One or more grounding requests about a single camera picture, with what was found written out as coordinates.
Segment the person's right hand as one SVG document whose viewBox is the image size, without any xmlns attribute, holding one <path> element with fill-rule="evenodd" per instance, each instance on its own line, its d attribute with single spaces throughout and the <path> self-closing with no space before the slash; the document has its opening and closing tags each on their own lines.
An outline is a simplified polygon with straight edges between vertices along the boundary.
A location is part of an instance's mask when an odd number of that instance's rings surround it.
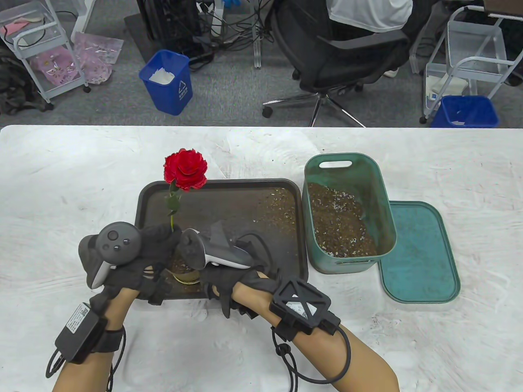
<svg viewBox="0 0 523 392">
<path fill-rule="evenodd" d="M 204 268 L 200 270 L 202 289 L 209 299 L 220 302 L 222 313 L 230 318 L 232 310 L 258 316 L 252 305 L 239 292 L 241 286 L 273 295 L 278 278 L 271 278 L 274 269 L 269 247 L 258 233 L 240 235 L 231 242 L 221 223 L 211 226 L 209 239 L 202 241 Z"/>
</svg>

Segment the person's left hand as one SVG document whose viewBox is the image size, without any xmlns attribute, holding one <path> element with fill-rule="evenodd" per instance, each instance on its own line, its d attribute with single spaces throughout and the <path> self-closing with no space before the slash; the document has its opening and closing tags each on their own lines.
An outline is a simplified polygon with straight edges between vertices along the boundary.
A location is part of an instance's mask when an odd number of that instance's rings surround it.
<svg viewBox="0 0 523 392">
<path fill-rule="evenodd" d="M 78 255 L 90 289 L 102 287 L 89 301 L 99 315 L 121 289 L 138 291 L 138 299 L 161 305 L 168 285 L 161 275 L 181 239 L 181 229 L 168 223 L 142 229 L 127 222 L 107 225 L 99 234 L 84 237 Z"/>
</svg>

